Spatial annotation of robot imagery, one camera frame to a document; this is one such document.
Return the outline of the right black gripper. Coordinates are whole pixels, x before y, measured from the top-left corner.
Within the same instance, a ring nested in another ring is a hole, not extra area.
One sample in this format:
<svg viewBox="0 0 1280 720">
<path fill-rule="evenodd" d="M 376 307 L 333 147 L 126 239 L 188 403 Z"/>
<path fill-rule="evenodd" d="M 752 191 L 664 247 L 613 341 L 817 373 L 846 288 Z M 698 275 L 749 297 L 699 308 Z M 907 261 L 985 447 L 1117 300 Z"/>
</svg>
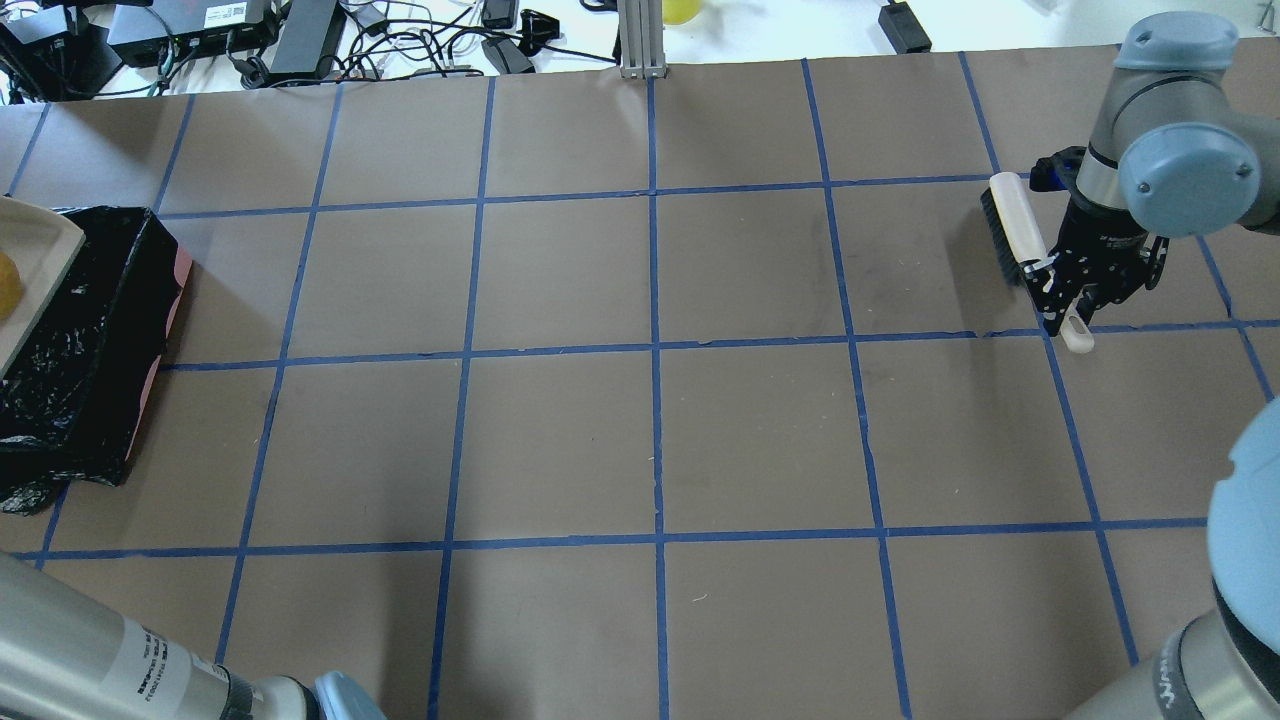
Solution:
<svg viewBox="0 0 1280 720">
<path fill-rule="evenodd" d="M 1030 274 L 1030 296 L 1044 331 L 1060 334 L 1070 309 L 1088 324 L 1100 309 L 1126 302 L 1139 288 L 1156 287 L 1170 238 L 1148 238 L 1149 232 L 1130 213 L 1071 197 L 1050 250 L 1050 265 Z"/>
</svg>

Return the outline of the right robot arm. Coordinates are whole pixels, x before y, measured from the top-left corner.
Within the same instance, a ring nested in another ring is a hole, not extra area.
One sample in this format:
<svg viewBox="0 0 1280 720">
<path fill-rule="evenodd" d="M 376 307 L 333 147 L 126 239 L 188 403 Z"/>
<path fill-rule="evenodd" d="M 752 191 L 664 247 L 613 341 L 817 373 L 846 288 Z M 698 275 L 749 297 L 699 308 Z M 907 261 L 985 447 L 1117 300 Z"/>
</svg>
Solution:
<svg viewBox="0 0 1280 720">
<path fill-rule="evenodd" d="M 1093 313 L 1152 286 L 1174 238 L 1229 225 L 1277 233 L 1277 120 L 1222 88 L 1239 35 L 1220 15 L 1138 20 L 1089 142 L 1039 160 L 1036 192 L 1070 193 L 1055 246 L 1021 261 L 1044 329 L 1078 340 Z M 1215 606 L 1071 711 L 1074 719 L 1277 716 L 1277 402 L 1229 454 L 1206 523 Z"/>
</svg>

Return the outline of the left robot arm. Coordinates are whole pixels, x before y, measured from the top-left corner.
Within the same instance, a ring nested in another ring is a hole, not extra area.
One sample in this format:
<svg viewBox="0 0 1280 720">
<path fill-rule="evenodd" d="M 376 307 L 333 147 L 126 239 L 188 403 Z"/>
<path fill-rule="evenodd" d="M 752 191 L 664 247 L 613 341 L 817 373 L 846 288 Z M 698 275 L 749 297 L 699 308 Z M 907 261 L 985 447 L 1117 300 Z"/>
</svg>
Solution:
<svg viewBox="0 0 1280 720">
<path fill-rule="evenodd" d="M 381 719 L 351 676 L 250 682 L 10 555 L 1 564 L 5 719 Z"/>
</svg>

